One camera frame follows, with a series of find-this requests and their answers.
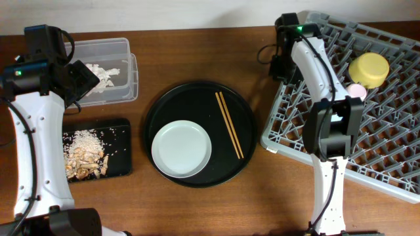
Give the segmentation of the white tissue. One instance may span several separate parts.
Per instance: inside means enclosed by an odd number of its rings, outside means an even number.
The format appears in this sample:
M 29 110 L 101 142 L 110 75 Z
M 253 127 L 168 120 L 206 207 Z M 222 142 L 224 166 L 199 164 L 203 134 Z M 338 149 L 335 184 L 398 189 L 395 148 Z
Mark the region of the white tissue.
M 100 81 L 99 84 L 95 86 L 95 88 L 93 88 L 86 94 L 86 96 L 89 96 L 92 93 L 102 93 L 107 87 L 114 87 L 114 83 L 110 79 L 111 79 L 111 76 L 119 75 L 120 69 L 117 69 L 117 68 L 104 69 L 100 67 L 98 64 L 85 64 L 85 65 L 99 78 L 99 81 Z

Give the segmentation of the pink plastic cup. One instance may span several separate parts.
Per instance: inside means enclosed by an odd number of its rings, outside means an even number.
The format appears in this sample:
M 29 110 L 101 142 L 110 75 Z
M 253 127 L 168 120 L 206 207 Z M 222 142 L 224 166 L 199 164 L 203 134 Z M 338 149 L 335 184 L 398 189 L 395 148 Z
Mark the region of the pink plastic cup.
M 346 90 L 350 97 L 359 98 L 361 101 L 364 101 L 368 95 L 366 88 L 360 84 L 350 84 Z

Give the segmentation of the yellow plastic bowl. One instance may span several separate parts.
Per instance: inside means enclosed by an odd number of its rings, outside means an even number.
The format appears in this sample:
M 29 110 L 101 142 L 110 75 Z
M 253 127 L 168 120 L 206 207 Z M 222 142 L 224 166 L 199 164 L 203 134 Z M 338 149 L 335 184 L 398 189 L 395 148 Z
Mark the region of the yellow plastic bowl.
M 367 89 L 380 87 L 389 71 L 390 66 L 385 57 L 374 52 L 367 52 L 357 57 L 348 68 L 352 81 Z

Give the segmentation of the wooden chopstick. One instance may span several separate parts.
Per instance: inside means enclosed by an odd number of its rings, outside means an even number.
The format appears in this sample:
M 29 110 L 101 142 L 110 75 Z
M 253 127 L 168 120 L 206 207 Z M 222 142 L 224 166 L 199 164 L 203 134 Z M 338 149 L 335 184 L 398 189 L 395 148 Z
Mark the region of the wooden chopstick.
M 230 125 L 229 125 L 229 122 L 228 122 L 228 119 L 227 119 L 227 117 L 226 117 L 225 109 L 224 109 L 224 106 L 223 106 L 223 104 L 222 104 L 222 100 L 221 100 L 221 97 L 220 97 L 219 93 L 217 93 L 217 92 L 216 92 L 216 93 L 215 93 L 215 97 L 216 97 L 216 99 L 217 99 L 217 102 L 218 102 L 218 105 L 219 105 L 220 111 L 221 111 L 221 113 L 222 113 L 222 117 L 223 117 L 224 123 L 225 123 L 225 125 L 226 125 L 227 131 L 228 131 L 228 134 L 229 134 L 230 140 L 231 140 L 231 142 L 232 142 L 232 145 L 233 145 L 233 147 L 234 147 L 234 150 L 235 150 L 235 152 L 236 152 L 237 158 L 238 158 L 238 159 L 241 159 L 240 154 L 239 154 L 239 151 L 238 151 L 238 148 L 237 148 L 237 146 L 236 146 L 236 142 L 235 142 L 234 136 L 233 136 L 233 134 L 232 134 L 232 131 L 231 131 L 231 128 L 230 128 Z
M 241 147 L 241 145 L 240 145 L 240 142 L 239 142 L 239 139 L 238 139 L 238 135 L 236 134 L 236 129 L 235 129 L 235 127 L 234 127 L 234 124 L 233 124 L 232 118 L 231 118 L 231 116 L 230 116 L 230 112 L 229 112 L 229 109 L 228 109 L 228 106 L 227 106 L 226 100 L 224 99 L 224 96 L 223 96 L 223 93 L 222 93 L 222 92 L 218 92 L 218 93 L 219 93 L 219 95 L 220 95 L 220 97 L 221 97 L 222 104 L 223 104 L 224 109 L 225 109 L 226 117 L 227 117 L 227 119 L 228 119 L 228 122 L 229 122 L 229 125 L 230 125 L 230 128 L 231 128 L 232 134 L 233 134 L 233 136 L 234 136 L 234 139 L 235 139 L 236 146 L 237 146 L 237 148 L 238 148 L 238 151 L 239 151 L 240 157 L 241 157 L 241 159 L 243 159 L 243 158 L 244 158 L 244 155 L 243 155 L 242 147 Z

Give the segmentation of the grey round plate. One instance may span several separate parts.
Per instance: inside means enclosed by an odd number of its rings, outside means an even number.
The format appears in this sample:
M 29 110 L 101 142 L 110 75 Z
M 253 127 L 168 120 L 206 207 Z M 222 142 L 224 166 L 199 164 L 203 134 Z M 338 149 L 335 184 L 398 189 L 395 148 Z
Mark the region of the grey round plate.
M 173 121 L 163 126 L 152 141 L 152 160 L 172 178 L 189 178 L 208 164 L 212 143 L 207 131 L 195 122 Z

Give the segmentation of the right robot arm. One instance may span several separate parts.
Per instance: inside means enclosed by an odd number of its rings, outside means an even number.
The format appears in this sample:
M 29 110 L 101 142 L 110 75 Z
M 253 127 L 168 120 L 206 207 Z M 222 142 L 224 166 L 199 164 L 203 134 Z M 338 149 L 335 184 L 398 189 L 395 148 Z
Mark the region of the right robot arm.
M 297 14 L 275 21 L 276 53 L 269 74 L 285 84 L 303 81 L 312 107 L 302 139 L 314 167 L 314 210 L 306 235 L 346 235 L 344 177 L 356 144 L 364 105 L 338 80 L 316 24 L 300 24 Z

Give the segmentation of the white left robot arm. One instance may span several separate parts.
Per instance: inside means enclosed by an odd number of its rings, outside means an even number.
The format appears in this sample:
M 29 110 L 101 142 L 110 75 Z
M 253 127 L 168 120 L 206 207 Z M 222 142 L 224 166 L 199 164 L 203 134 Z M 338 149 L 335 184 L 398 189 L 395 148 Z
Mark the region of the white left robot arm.
M 1 74 L 1 101 L 12 115 L 18 155 L 14 221 L 2 235 L 119 235 L 101 224 L 93 208 L 74 207 L 64 167 L 64 111 L 99 82 L 83 62 L 72 61 L 66 31 L 48 25 L 26 27 L 27 55 Z

